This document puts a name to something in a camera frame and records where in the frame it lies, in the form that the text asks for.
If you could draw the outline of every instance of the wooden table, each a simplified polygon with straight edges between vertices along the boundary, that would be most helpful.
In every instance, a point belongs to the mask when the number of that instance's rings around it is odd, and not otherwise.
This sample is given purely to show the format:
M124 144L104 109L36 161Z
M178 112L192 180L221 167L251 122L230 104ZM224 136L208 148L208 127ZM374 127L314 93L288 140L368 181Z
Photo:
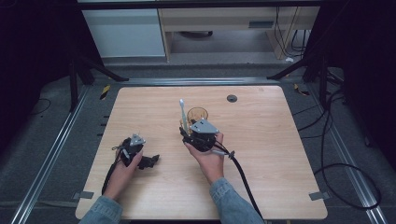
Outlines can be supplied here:
M237 97L235 103L227 96ZM235 151L265 219L322 219L322 200L309 194L318 185L281 88L277 86L137 87L120 90L98 148L76 216L82 218L101 195L115 152L123 139L139 133L145 156L160 154L154 168L137 170L120 203L124 219L218 219L209 185L197 161L181 142L179 99L186 113L205 108L208 120L224 133ZM248 194L232 161L225 177L247 201Z

